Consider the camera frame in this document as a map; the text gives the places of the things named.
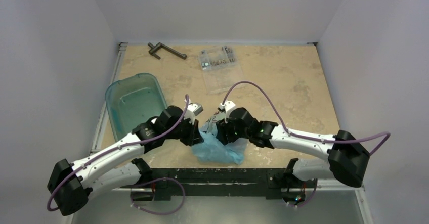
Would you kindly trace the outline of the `light blue plastic bag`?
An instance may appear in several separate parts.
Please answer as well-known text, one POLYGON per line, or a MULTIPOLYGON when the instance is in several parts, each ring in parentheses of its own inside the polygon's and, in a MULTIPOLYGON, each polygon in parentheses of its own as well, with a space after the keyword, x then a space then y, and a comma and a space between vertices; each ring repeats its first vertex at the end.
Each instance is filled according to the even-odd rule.
POLYGON ((223 145, 216 138, 218 133, 216 123, 224 121, 224 118, 224 113, 216 112, 200 127, 199 132, 204 142, 191 147, 193 155, 199 161, 236 165, 243 163, 244 152, 247 146, 246 139, 239 138, 232 143, 223 145))

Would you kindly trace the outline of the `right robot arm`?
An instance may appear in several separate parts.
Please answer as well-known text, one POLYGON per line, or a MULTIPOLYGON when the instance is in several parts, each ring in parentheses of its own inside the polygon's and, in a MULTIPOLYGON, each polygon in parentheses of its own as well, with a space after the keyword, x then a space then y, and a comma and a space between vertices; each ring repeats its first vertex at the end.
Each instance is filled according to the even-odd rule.
POLYGON ((348 131, 318 135, 286 130, 272 121, 259 121, 243 107, 219 111, 216 138, 223 145, 247 139, 260 148, 288 149, 314 157, 290 160, 284 173, 288 186, 296 187, 314 178, 334 178, 349 187, 362 186, 370 153, 348 131))

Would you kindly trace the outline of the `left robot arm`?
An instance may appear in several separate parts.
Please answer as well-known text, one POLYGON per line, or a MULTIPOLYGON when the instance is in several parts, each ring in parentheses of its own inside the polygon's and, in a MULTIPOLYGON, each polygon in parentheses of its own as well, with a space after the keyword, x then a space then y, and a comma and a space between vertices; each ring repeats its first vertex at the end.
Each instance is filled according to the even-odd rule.
POLYGON ((104 191, 131 185, 147 187, 151 169, 139 157, 165 140, 179 140, 186 146, 202 143, 196 119, 202 110, 198 103, 190 103, 184 110, 169 106, 98 153, 73 162, 58 161, 47 184, 51 194, 47 210, 68 216, 104 191))

